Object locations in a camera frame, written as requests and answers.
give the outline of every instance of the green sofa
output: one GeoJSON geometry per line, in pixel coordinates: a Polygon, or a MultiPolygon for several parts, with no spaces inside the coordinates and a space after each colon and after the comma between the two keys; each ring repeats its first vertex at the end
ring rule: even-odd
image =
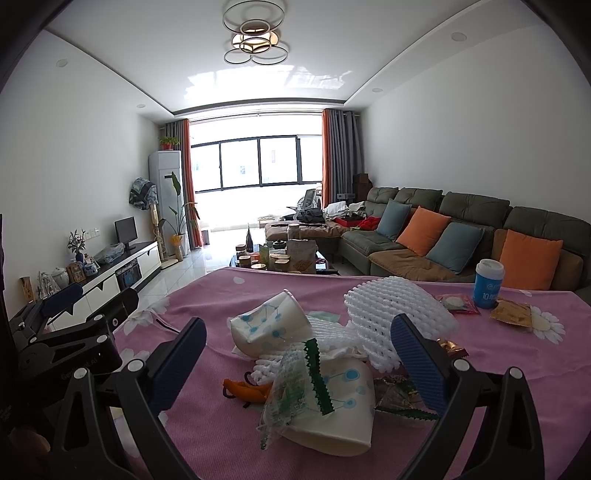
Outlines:
{"type": "Polygon", "coordinates": [[[339,252],[366,275],[402,276],[417,281],[473,282],[476,264],[482,258],[500,257],[508,229],[549,240],[563,240],[552,290],[572,290],[591,304],[591,285],[587,285],[591,257],[591,225],[587,222],[528,207],[511,207],[508,200],[426,189],[372,189],[367,205],[368,215],[381,216],[389,199],[421,206],[451,217],[452,222],[476,225],[484,230],[466,268],[455,274],[376,231],[345,232],[339,252]]]}
{"type": "MultiPolygon", "coordinates": [[[[419,206],[435,211],[441,202],[442,190],[372,188],[365,202],[367,216],[381,217],[390,199],[396,202],[419,206]]],[[[352,230],[343,233],[339,242],[339,253],[364,275],[371,274],[369,256],[383,251],[401,250],[402,245],[392,242],[376,231],[352,230]]]]}

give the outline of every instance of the candy wrapper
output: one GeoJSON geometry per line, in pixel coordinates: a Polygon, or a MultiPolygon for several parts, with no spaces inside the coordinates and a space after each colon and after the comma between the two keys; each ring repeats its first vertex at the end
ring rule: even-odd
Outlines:
{"type": "Polygon", "coordinates": [[[468,356],[468,352],[465,348],[462,348],[450,340],[443,340],[439,338],[437,339],[437,343],[446,351],[447,356],[452,360],[457,360],[458,358],[464,358],[465,356],[468,356]]]}
{"type": "Polygon", "coordinates": [[[479,315],[480,311],[474,305],[470,295],[450,293],[445,295],[434,295],[435,299],[452,313],[466,313],[468,315],[479,315]]]}
{"type": "Polygon", "coordinates": [[[531,306],[527,303],[499,298],[497,307],[491,312],[491,318],[511,325],[531,328],[531,306]]]}

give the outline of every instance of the snack wrapper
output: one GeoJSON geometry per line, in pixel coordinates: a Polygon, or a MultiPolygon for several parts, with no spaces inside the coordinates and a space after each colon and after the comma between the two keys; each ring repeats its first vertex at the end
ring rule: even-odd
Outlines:
{"type": "Polygon", "coordinates": [[[441,302],[441,304],[452,313],[466,313],[471,315],[479,315],[480,310],[474,305],[474,301],[470,295],[461,293],[448,293],[445,295],[434,295],[434,298],[441,302]]]}
{"type": "Polygon", "coordinates": [[[498,305],[491,312],[491,318],[511,325],[531,328],[531,306],[527,303],[498,299],[498,305]]]}

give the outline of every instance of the food package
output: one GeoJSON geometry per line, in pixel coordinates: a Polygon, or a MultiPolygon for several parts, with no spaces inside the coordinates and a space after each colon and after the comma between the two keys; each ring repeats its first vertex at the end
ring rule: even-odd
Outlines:
{"type": "Polygon", "coordinates": [[[290,269],[301,273],[316,273],[316,252],[318,245],[315,240],[288,240],[287,254],[290,256],[290,269]]]}
{"type": "Polygon", "coordinates": [[[491,318],[511,325],[531,328],[531,306],[527,303],[499,298],[497,307],[491,312],[491,318]]]}
{"type": "Polygon", "coordinates": [[[447,310],[452,313],[466,313],[469,315],[479,315],[480,311],[474,305],[470,295],[461,293],[449,293],[445,295],[434,295],[435,300],[441,302],[447,310]]]}

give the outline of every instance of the paper cup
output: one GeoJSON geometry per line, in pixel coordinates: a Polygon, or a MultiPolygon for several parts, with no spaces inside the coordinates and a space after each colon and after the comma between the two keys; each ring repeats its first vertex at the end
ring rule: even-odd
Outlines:
{"type": "Polygon", "coordinates": [[[253,358],[313,337],[304,310],[287,290],[230,320],[230,332],[238,349],[253,358]]]}
{"type": "MultiPolygon", "coordinates": [[[[298,415],[282,433],[304,447],[328,455],[361,455],[371,447],[374,426],[375,392],[369,368],[355,358],[337,358],[320,364],[335,411],[322,415],[308,410],[298,415]]],[[[306,403],[318,410],[314,392],[306,403]]]]}

